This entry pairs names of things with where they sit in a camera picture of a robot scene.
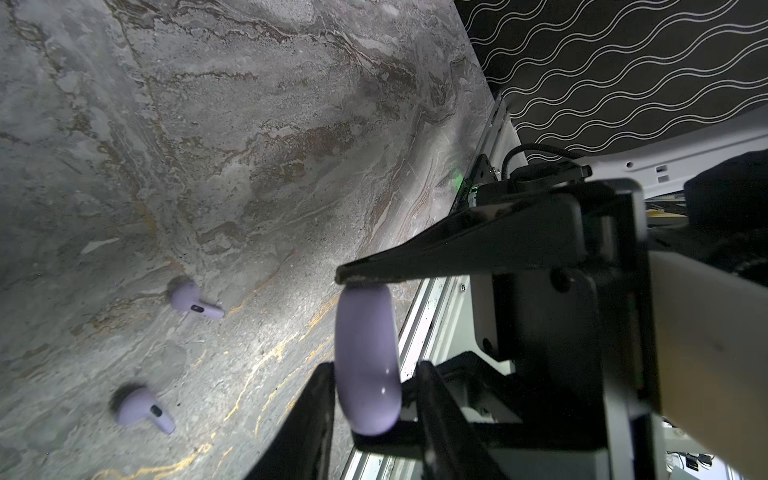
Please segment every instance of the gray marble countertop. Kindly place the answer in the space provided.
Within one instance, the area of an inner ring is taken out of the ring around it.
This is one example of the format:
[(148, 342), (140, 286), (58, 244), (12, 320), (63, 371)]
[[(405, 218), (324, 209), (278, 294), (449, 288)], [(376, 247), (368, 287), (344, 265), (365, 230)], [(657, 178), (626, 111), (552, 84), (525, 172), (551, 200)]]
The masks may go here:
[[(241, 478), (333, 359), (336, 266), (448, 212), (492, 106), (455, 7), (6, 0), (0, 44), (0, 476)], [(126, 384), (177, 431), (116, 425)]]

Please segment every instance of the wavy white line pattern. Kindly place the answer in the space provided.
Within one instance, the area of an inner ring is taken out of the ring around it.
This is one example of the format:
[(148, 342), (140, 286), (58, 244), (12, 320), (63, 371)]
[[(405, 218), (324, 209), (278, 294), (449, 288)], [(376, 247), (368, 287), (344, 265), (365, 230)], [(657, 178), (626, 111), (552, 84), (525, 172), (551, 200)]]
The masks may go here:
[[(521, 88), (521, 89), (515, 89), (515, 87), (510, 87), (509, 91), (512, 93), (513, 91), (516, 91), (517, 93), (525, 93), (525, 94), (533, 94), (535, 93), (540, 87), (541, 84), (544, 83), (547, 78), (551, 77), (555, 74), (562, 74), (565, 77), (572, 77), (575, 75), (579, 75), (581, 73), (584, 73), (586, 70), (589, 69), (590, 65), (594, 63), (595, 60), (597, 60), (599, 57), (606, 53), (623, 53), (623, 54), (631, 54), (638, 52), (642, 50), (644, 47), (647, 47), (665, 28), (670, 27), (671, 25), (674, 25), (678, 22), (695, 22), (695, 23), (703, 23), (703, 22), (709, 22), (711, 20), (714, 20), (715, 18), (719, 18), (722, 15), (725, 15), (728, 10), (730, 10), (735, 4), (738, 2), (738, 0), (729, 0), (728, 3), (721, 6), (715, 11), (707, 12), (706, 14), (702, 15), (694, 15), (687, 12), (681, 12), (675, 15), (672, 15), (670, 17), (665, 18), (659, 25), (656, 25), (654, 27), (653, 31), (651, 31), (650, 34), (646, 35), (645, 38), (643, 38), (641, 41), (633, 44), (633, 45), (604, 45), (600, 48), (598, 48), (595, 52), (593, 52), (587, 61), (579, 68), (571, 71), (562, 70), (562, 69), (553, 69), (547, 72), (544, 76), (542, 76), (536, 85), (534, 85), (531, 88)], [(614, 28), (616, 25), (611, 23), (611, 29)], [(607, 36), (610, 32), (606, 33), (602, 37), (594, 38), (591, 40), (587, 40), (589, 43), (594, 43), (595, 41), (599, 41), (605, 36)], [(583, 40), (583, 38), (572, 38), (565, 43), (561, 42), (560, 45), (558, 45), (558, 48), (555, 50), (555, 52), (552, 53), (549, 57), (542, 60), (548, 60), (545, 63), (538, 63), (539, 60), (532, 59), (531, 61), (525, 61), (526, 59), (518, 61), (513, 69), (509, 72), (507, 77), (505, 77), (504, 80), (498, 81), (498, 83), (503, 83), (504, 81), (509, 80), (512, 78), (512, 76), (515, 74), (515, 70), (517, 70), (521, 65), (528, 64), (528, 65), (537, 65), (537, 66), (544, 66), (551, 63), (552, 59), (557, 56), (557, 53), (568, 43), (572, 41), (577, 40)], [(488, 81), (497, 82), (497, 79), (495, 78), (489, 78)]]
[(641, 134), (641, 133), (637, 133), (636, 131), (621, 131), (611, 135), (605, 142), (603, 142), (600, 145), (591, 146), (591, 145), (583, 145), (583, 144), (570, 144), (567, 146), (567, 149), (579, 151), (581, 153), (594, 154), (599, 151), (602, 151), (608, 145), (614, 143), (616, 140), (619, 140), (621, 138), (637, 138), (641, 140), (651, 140), (661, 136), (664, 132), (674, 127), (675, 125), (688, 122), (688, 121), (692, 121), (692, 122), (696, 122), (698, 124), (704, 124), (704, 125), (718, 124), (721, 121), (725, 121), (725, 120), (728, 120), (729, 118), (735, 117), (742, 110), (744, 110), (745, 108), (751, 105), (761, 104), (766, 101), (768, 101), (768, 92), (764, 94), (756, 95), (751, 98), (747, 98), (745, 101), (742, 101), (736, 107), (731, 108), (729, 111), (719, 115), (715, 115), (713, 117), (702, 117), (700, 115), (695, 115), (695, 114), (681, 115), (680, 117), (676, 117), (676, 118), (673, 118), (672, 120), (669, 120), (663, 127), (659, 128), (656, 131), (652, 131), (650, 133)]
[[(668, 5), (664, 5), (664, 3), (667, 3), (666, 0), (664, 2), (637, 2), (637, 3), (631, 3), (631, 4), (627, 5), (626, 7), (624, 7), (624, 10), (619, 12), (619, 14), (616, 15), (616, 17), (614, 17), (613, 20), (611, 20), (611, 23), (607, 27), (605, 27), (602, 30), (600, 30), (598, 33), (589, 34), (589, 35), (582, 34), (582, 33), (570, 34), (566, 38), (563, 38), (562, 40), (560, 40), (558, 45), (554, 48), (554, 51), (552, 53), (550, 53), (549, 55), (547, 55), (546, 57), (544, 57), (544, 58), (529, 58), (529, 57), (521, 58), (520, 60), (517, 60), (512, 65), (512, 68), (511, 68), (510, 72), (507, 73), (507, 75), (505, 77), (503, 77), (503, 78), (487, 77), (487, 79), (488, 79), (489, 82), (504, 83), (504, 82), (508, 81), (510, 78), (512, 78), (515, 75), (515, 72), (521, 66), (523, 66), (523, 65), (543, 66), (543, 65), (548, 65), (548, 64), (552, 63), (553, 60), (555, 60), (557, 58), (557, 56), (560, 54), (560, 52), (563, 50), (563, 48), (565, 48), (566, 45), (568, 45), (568, 44), (570, 44), (570, 43), (572, 43), (574, 41), (586, 41), (587, 43), (595, 43), (597, 41), (600, 41), (601, 39), (607, 37), (616, 28), (616, 26), (619, 24), (619, 22), (621, 21), (622, 18), (624, 18), (625, 16), (629, 15), (632, 12), (637, 12), (639, 10), (653, 10), (653, 11), (664, 10), (664, 9), (667, 9), (667, 8), (671, 8), (671, 7), (675, 6), (676, 4), (678, 4), (680, 2), (681, 2), (681, 0), (675, 0), (674, 2), (672, 2), (672, 3), (668, 4)], [(633, 5), (636, 5), (638, 3), (647, 4), (647, 6), (637, 6), (637, 7), (630, 8)]]
[(524, 143), (606, 154), (768, 102), (766, 0), (456, 4)]
[[(675, 64), (681, 60), (684, 60), (688, 55), (691, 54), (691, 52), (696, 50), (706, 40), (709, 40), (717, 35), (722, 35), (726, 33), (733, 33), (737, 35), (749, 35), (753, 33), (760, 33), (763, 31), (768, 31), (768, 20), (764, 20), (755, 25), (733, 25), (733, 24), (718, 25), (717, 27), (713, 27), (710, 30), (707, 30), (703, 34), (699, 35), (699, 37), (696, 38), (683, 51), (680, 51), (674, 55), (671, 55), (669, 57), (657, 57), (654, 55), (646, 55), (644, 57), (635, 58), (634, 60), (630, 61), (616, 76), (614, 76), (609, 80), (596, 81), (591, 78), (584, 78), (580, 81), (577, 81), (572, 86), (570, 86), (568, 90), (565, 92), (565, 94), (560, 96), (560, 98), (556, 98), (556, 99), (541, 98), (541, 97), (532, 98), (531, 100), (528, 101), (528, 103), (525, 104), (525, 107), (521, 111), (510, 113), (510, 115), (512, 116), (513, 119), (516, 120), (516, 119), (522, 118), (522, 116), (525, 115), (528, 112), (528, 110), (535, 104), (547, 104), (547, 105), (563, 104), (579, 88), (583, 88), (587, 86), (596, 87), (596, 88), (612, 88), (619, 81), (623, 80), (629, 74), (630, 71), (632, 71), (633, 69), (641, 65)], [(510, 92), (508, 88), (502, 92), (502, 97), (506, 97), (510, 93), (512, 92)]]
[(537, 138), (536, 141), (545, 142), (550, 138), (555, 138), (560, 141), (569, 141), (569, 140), (574, 140), (575, 138), (578, 138), (581, 132), (583, 132), (584, 130), (590, 127), (606, 127), (606, 128), (623, 127), (624, 125), (629, 124), (636, 115), (642, 114), (643, 112), (649, 111), (649, 110), (663, 110), (663, 111), (669, 111), (669, 112), (680, 111), (680, 110), (683, 110), (684, 108), (690, 107), (691, 105), (699, 101), (704, 95), (712, 91), (718, 90), (720, 88), (736, 88), (738, 90), (754, 90), (755, 88), (763, 88), (763, 87), (768, 87), (768, 77), (761, 78), (760, 80), (755, 80), (755, 81), (720, 80), (702, 88), (701, 90), (696, 92), (693, 97), (687, 99), (686, 101), (681, 101), (676, 104), (664, 104), (660, 102), (646, 103), (635, 108), (626, 117), (622, 118), (621, 120), (606, 121), (600, 118), (593, 118), (592, 120), (586, 121), (583, 124), (581, 124), (581, 126), (573, 133), (570, 133), (567, 135), (561, 135), (556, 133), (543, 134), (539, 138)]
[(499, 10), (503, 10), (507, 5), (509, 5), (509, 2), (511, 1), (512, 0), (506, 0), (506, 1), (501, 0), (499, 3), (480, 3), (475, 5), (475, 7), (472, 9), (472, 12), (469, 14), (469, 25), (464, 24), (464, 28), (466, 28), (467, 30), (472, 28), (472, 23), (475, 21), (475, 16), (478, 13), (485, 12), (485, 11), (498, 12)]
[[(585, 8), (587, 8), (587, 5), (591, 4), (592, 2), (595, 2), (596, 0), (584, 0), (579, 6), (576, 8), (576, 11), (573, 12), (571, 17), (568, 18), (568, 20), (560, 23), (540, 23), (536, 25), (536, 28), (532, 28), (531, 30), (528, 30), (528, 33), (525, 35), (525, 40), (523, 42), (515, 47), (515, 48), (504, 48), (504, 47), (497, 47), (491, 50), (491, 52), (488, 54), (487, 57), (485, 57), (485, 60), (482, 62), (481, 67), (485, 69), (488, 67), (488, 64), (493, 60), (493, 58), (496, 55), (516, 55), (522, 51), (525, 50), (526, 47), (531, 42), (531, 38), (539, 33), (540, 31), (564, 31), (567, 30), (569, 27), (571, 27), (576, 20), (578, 19), (579, 14), (581, 14)], [(486, 43), (480, 43), (475, 42), (477, 45), (487, 45)]]
[(692, 67), (685, 67), (685, 68), (678, 68), (677, 70), (673, 70), (669, 72), (668, 74), (664, 75), (662, 79), (660, 79), (653, 87), (648, 88), (644, 91), (639, 91), (636, 93), (632, 93), (629, 91), (612, 91), (611, 93), (603, 96), (597, 104), (592, 105), (587, 110), (576, 110), (573, 108), (564, 108), (559, 110), (552, 118), (550, 118), (548, 121), (546, 121), (543, 124), (533, 124), (531, 122), (520, 122), (515, 125), (515, 128), (517, 132), (519, 132), (523, 128), (531, 128), (532, 130), (546, 130), (549, 127), (551, 127), (557, 119), (560, 117), (564, 117), (566, 115), (572, 115), (574, 117), (582, 117), (582, 118), (588, 118), (591, 115), (596, 114), (604, 105), (606, 105), (611, 100), (618, 100), (621, 98), (626, 98), (628, 100), (644, 100), (645, 98), (651, 97), (653, 94), (657, 93), (661, 88), (667, 84), (667, 82), (674, 80), (675, 78), (685, 77), (685, 76), (691, 76), (691, 77), (698, 77), (698, 78), (708, 78), (708, 77), (715, 77), (719, 74), (723, 74), (726, 71), (730, 70), (734, 65), (739, 63), (743, 58), (745, 58), (747, 55), (754, 51), (758, 51), (761, 48), (768, 47), (768, 38), (764, 38), (763, 40), (756, 41), (752, 44), (750, 44), (748, 47), (742, 49), (737, 55), (733, 58), (731, 58), (726, 63), (719, 65), (715, 68), (708, 68), (708, 69), (702, 69), (702, 68), (692, 68)]
[(526, 21), (533, 20), (534, 18), (536, 18), (536, 15), (540, 14), (541, 10), (544, 9), (544, 4), (546, 2), (547, 0), (541, 0), (538, 3), (538, 6), (528, 13), (516, 14), (515, 12), (509, 12), (508, 14), (504, 15), (501, 21), (496, 25), (496, 29), (494, 30), (493, 34), (490, 37), (470, 38), (469, 41), (477, 45), (488, 45), (489, 43), (492, 43), (498, 37), (498, 35), (502, 32), (502, 27), (504, 27), (504, 25), (506, 25), (507, 22), (511, 22), (512, 20), (526, 20)]

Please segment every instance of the lavender earbud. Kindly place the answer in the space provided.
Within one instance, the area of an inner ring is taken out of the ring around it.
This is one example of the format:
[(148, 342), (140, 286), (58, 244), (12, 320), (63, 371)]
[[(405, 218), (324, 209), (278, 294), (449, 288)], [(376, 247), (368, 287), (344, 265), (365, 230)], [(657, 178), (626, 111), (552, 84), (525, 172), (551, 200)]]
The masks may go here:
[(118, 425), (130, 425), (141, 419), (150, 419), (163, 433), (170, 434), (176, 429), (174, 420), (165, 412), (146, 388), (129, 393), (118, 408)]
[(400, 417), (402, 390), (392, 295), (387, 285), (347, 285), (336, 311), (333, 361), (349, 427), (381, 435)]
[(170, 304), (182, 312), (198, 312), (210, 318), (222, 318), (224, 311), (214, 305), (200, 301), (200, 288), (192, 282), (181, 284), (170, 295)]

